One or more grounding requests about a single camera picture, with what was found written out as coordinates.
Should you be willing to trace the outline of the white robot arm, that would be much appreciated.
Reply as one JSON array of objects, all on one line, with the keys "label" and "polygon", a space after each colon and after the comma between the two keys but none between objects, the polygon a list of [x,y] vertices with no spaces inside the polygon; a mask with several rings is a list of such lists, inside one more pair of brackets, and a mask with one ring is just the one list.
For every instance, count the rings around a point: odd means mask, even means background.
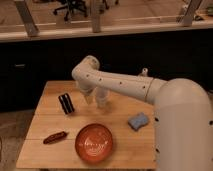
[{"label": "white robot arm", "polygon": [[156,171],[213,171],[213,107],[198,83],[103,72],[91,55],[72,77],[85,96],[102,87],[153,106]]}]

